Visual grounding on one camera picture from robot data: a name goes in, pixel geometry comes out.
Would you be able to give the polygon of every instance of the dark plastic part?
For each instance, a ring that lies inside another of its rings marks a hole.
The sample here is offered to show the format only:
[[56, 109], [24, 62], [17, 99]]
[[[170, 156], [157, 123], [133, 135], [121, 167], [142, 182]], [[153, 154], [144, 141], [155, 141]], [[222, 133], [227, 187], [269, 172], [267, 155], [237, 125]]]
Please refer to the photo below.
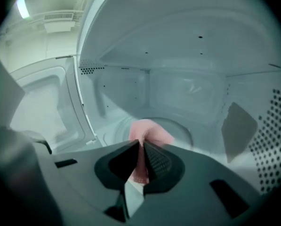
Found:
[[65, 161], [57, 161], [55, 162], [55, 165], [57, 168], [62, 168], [62, 167], [66, 167], [72, 164], [78, 163], [75, 159], [68, 159]]
[[280, 68], [281, 69], [281, 67], [280, 66], [278, 66], [278, 65], [274, 65], [274, 64], [269, 64], [270, 66], [273, 66], [273, 67], [276, 67], [276, 68]]
[[150, 183], [144, 186], [144, 195], [164, 193], [173, 188], [183, 177], [185, 165], [173, 153], [152, 143], [145, 142], [145, 164]]
[[126, 222], [126, 218], [128, 218], [128, 209], [124, 195], [120, 194], [116, 205], [109, 207], [104, 213], [120, 222]]
[[225, 181], [215, 180], [210, 185], [232, 218], [249, 208], [249, 205]]
[[137, 164], [138, 149], [136, 140], [96, 162], [95, 174], [105, 187], [124, 192], [125, 183]]
[[72, 58], [72, 55], [66, 55], [66, 56], [60, 56], [60, 57], [56, 57], [56, 59], [61, 59], [61, 58]]
[[51, 155], [52, 154], [52, 150], [51, 150], [51, 148], [50, 148], [50, 146], [49, 146], [49, 144], [48, 144], [48, 142], [47, 141], [35, 141], [35, 142], [37, 142], [37, 143], [41, 143], [41, 144], [43, 144], [44, 146], [46, 146], [46, 148], [47, 148], [47, 150], [48, 150], [48, 153]]

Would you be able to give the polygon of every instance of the pink cloth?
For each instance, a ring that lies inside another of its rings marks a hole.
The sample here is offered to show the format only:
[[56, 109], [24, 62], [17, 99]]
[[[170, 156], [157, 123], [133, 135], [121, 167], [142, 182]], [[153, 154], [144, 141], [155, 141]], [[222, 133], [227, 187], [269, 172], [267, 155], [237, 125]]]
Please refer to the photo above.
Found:
[[133, 181], [141, 184], [148, 184], [149, 177], [145, 166], [144, 141], [152, 142], [158, 146], [171, 144], [174, 138], [162, 126], [149, 119], [135, 121], [129, 134], [129, 140], [139, 140], [140, 147], [138, 152], [137, 165], [132, 172]]

